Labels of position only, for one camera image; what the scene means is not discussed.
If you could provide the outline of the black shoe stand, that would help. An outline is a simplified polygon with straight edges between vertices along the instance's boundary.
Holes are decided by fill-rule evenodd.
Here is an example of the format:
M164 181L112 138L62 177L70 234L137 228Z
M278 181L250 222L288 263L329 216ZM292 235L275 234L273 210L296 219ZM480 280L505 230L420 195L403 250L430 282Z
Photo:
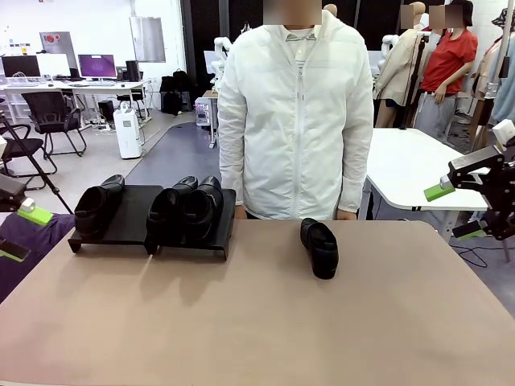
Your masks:
M222 213L217 224L212 226L209 235L204 240L188 243L184 235L185 228L183 228L183 239L178 244L159 246L147 243L145 239L144 247L147 253L152 255L160 247L209 251L226 261L229 257L229 243L233 232L236 194L231 189L222 189L222 192L224 199Z
M75 231L68 238L72 252L78 253L83 244L143 246L148 211L162 190L162 186L155 185L126 185L122 201L109 226L94 238L85 239Z

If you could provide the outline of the grey poster with red dot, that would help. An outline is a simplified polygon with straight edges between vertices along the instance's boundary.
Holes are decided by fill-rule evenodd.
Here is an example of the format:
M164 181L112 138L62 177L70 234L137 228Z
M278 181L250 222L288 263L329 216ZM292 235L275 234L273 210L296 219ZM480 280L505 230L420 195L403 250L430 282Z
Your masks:
M39 36L46 53L65 54L68 66L72 69L78 69L72 37L68 31L40 32Z

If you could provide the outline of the black leather loafer shoe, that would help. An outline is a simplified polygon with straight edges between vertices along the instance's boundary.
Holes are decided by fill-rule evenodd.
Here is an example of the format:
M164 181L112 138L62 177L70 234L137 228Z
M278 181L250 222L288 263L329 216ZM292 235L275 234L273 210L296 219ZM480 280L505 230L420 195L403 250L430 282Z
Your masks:
M183 201L184 235L188 243L204 240L216 225L224 207L220 181L215 176L203 179Z
M154 198L146 218L147 243L169 246L183 239L184 200L197 187L197 177L186 176L173 187L163 189Z
M83 239L100 237L115 216L125 190L125 178L112 175L88 188L74 211L76 231Z
M326 224L312 218L303 219L300 239L307 250L313 274L321 280L331 280L339 264L337 239Z

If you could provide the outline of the black computer monitor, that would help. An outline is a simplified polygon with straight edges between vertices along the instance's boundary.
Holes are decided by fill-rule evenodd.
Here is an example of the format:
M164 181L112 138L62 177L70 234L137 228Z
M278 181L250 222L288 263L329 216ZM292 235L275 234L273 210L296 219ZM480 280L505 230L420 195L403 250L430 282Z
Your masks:
M40 77L39 64L36 55L3 56L2 61L5 76Z

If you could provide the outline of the person in white jacket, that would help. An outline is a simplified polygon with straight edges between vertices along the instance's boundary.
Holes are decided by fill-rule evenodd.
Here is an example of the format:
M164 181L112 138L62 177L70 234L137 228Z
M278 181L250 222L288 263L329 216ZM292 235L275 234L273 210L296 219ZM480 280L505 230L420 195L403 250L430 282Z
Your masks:
M369 156L373 116L365 41L328 10L254 28L229 50L218 142L220 129L243 132L245 207L260 220L336 220L344 148Z

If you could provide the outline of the white dehumidifier unit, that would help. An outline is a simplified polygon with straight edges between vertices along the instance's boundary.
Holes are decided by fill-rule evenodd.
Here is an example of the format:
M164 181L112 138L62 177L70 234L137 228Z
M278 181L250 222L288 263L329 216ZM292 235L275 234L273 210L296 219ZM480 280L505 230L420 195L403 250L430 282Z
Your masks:
M121 158L140 158L142 143L136 112L130 108L120 108L114 112L113 119Z

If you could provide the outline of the mannequin in tan clothes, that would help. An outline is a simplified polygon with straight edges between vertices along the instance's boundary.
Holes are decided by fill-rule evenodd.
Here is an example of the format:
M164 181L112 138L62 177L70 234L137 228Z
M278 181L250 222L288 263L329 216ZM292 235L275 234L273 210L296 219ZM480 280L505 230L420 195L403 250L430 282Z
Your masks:
M468 129L468 133L470 134L470 150L474 150L477 146L480 148L484 147L487 142L487 135L484 133L480 133L480 120L484 115L484 105L485 105L485 96L488 88L488 83L490 82L490 72L493 68L496 67L496 61L498 57L498 52L501 47L502 38L496 39L492 45L488 48L488 50L484 53L482 60L473 75L473 85L472 85L472 96L476 100L476 107L474 110L474 115L472 118L472 123Z

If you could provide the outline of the silver wall panel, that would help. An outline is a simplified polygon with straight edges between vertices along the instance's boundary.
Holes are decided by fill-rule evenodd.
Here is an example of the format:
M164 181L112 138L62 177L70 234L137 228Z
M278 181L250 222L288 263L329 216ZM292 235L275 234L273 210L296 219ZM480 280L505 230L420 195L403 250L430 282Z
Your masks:
M161 18L130 17L135 59L142 63L165 63Z

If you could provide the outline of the black backpack pile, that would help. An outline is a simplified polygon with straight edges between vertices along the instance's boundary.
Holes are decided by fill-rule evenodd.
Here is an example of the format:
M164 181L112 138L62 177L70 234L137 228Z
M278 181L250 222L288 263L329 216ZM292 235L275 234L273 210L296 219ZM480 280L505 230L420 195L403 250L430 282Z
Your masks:
M171 76L163 76L159 94L161 112L178 116L192 110L192 81L185 71L177 70Z

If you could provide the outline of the small wooden top stand table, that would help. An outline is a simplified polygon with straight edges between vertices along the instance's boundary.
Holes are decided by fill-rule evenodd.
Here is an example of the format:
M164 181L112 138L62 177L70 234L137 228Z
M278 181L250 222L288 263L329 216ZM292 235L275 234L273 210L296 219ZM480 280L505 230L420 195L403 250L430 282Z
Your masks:
M202 97L217 97L217 127L213 129L212 127L204 127L201 126L209 131L210 134L210 142L209 142L209 148L214 149L217 144L218 140L218 93L216 91L206 91Z

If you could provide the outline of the white office desk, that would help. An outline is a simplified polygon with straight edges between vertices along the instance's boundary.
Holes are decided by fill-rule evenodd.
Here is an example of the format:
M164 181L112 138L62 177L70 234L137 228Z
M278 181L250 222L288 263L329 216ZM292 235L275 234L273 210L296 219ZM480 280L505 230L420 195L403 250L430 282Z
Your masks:
M146 92L145 87L148 84L147 81L139 82L63 82L58 80L53 81L38 81L30 82L24 80L14 84L0 84L0 97L5 97L5 103L10 111L10 118L14 123L19 123L22 119L27 119L27 116L23 116L21 113L17 113L14 107L17 105L13 102L13 95L21 95L24 93L33 92L70 92L73 96L74 103L78 104L77 97L79 95L90 95L94 100L94 107L97 114L97 120L100 120L99 110L97 108L97 102L95 96L100 95L119 95L128 96L130 101L134 101L134 92L140 91L143 97L143 112L145 113L142 119L141 126L145 125L152 117L148 114L148 108L146 103Z

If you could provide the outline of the person right forearm white sleeve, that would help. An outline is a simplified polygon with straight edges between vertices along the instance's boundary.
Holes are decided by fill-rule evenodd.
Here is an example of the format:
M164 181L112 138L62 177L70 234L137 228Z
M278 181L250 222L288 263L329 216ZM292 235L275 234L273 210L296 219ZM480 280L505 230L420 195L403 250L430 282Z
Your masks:
M220 129L220 174L222 187L236 192L236 205L244 206L245 141L241 130Z

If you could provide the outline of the grey blue garment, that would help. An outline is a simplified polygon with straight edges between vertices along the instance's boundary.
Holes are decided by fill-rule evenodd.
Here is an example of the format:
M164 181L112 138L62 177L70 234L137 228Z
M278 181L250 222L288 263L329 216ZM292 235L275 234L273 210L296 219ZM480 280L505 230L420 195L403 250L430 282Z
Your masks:
M507 56L508 75L500 81L491 117L496 123L509 119L515 125L515 31L510 35Z

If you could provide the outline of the computer case with coloured lights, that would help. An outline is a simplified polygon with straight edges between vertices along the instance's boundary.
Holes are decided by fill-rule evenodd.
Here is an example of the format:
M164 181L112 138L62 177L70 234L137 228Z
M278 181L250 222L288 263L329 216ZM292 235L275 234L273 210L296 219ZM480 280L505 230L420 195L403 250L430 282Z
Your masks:
M217 127L217 97L198 97L195 101L196 124Z

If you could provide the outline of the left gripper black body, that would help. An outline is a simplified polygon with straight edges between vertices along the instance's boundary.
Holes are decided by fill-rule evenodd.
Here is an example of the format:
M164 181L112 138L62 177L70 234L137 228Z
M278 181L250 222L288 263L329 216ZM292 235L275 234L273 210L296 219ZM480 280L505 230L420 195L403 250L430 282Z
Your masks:
M0 175L0 212L16 212L25 201L25 185Z

